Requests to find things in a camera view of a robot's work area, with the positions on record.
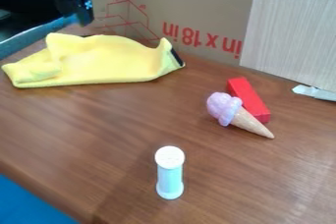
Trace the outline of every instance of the red block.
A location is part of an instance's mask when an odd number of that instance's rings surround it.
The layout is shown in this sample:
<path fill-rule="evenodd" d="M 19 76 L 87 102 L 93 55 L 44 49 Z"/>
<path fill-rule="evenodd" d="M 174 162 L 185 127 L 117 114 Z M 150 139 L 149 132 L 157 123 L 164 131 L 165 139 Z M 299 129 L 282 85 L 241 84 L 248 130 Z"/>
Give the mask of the red block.
<path fill-rule="evenodd" d="M 258 121 L 263 124 L 269 122 L 270 111 L 246 78 L 229 79 L 226 89 L 231 95 L 241 98 L 243 100 L 243 107 L 253 114 Z"/>

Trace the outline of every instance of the table surface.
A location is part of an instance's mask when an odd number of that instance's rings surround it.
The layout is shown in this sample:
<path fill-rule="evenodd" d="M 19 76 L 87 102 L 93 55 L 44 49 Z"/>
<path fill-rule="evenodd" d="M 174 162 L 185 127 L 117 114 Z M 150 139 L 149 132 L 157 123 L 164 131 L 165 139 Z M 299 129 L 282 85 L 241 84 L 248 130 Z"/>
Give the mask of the table surface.
<path fill-rule="evenodd" d="M 0 172 L 85 223 L 336 223 L 335 103 L 296 95 L 284 79 L 181 57 L 185 69 L 142 84 L 17 89 L 1 73 Z M 275 140 L 207 115 L 207 96 L 238 76 L 269 107 Z M 154 153 L 169 144 L 187 156 L 176 200 L 155 192 Z"/>

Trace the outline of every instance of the yellow cloth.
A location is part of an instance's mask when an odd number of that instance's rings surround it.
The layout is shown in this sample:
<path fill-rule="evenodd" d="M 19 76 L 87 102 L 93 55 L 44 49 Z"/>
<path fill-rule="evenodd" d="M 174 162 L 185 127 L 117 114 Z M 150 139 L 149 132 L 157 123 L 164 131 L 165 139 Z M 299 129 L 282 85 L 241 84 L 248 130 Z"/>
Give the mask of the yellow cloth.
<path fill-rule="evenodd" d="M 162 38 L 157 48 L 117 35 L 49 33 L 47 48 L 2 66 L 16 87 L 145 82 L 184 67 Z"/>

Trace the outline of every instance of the thread spool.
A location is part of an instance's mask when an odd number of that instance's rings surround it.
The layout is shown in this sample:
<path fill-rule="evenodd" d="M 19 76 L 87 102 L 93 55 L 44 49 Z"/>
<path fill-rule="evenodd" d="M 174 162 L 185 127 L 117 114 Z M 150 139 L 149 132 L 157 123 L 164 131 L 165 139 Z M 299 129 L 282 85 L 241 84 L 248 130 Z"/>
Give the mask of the thread spool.
<path fill-rule="evenodd" d="M 175 146 L 164 146 L 155 153 L 157 164 L 157 193 L 165 199 L 175 199 L 182 195 L 183 163 L 185 153 Z"/>

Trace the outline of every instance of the toy ice cream cone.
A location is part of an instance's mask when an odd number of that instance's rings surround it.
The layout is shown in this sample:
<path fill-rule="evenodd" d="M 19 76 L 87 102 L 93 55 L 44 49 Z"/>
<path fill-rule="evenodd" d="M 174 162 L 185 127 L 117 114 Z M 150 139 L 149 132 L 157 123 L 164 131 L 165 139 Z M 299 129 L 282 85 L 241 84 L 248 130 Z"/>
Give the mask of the toy ice cream cone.
<path fill-rule="evenodd" d="M 274 139 L 274 135 L 242 107 L 242 100 L 239 97 L 214 92 L 207 98 L 206 106 L 209 114 L 218 119 L 222 126 L 232 124 L 251 133 Z"/>

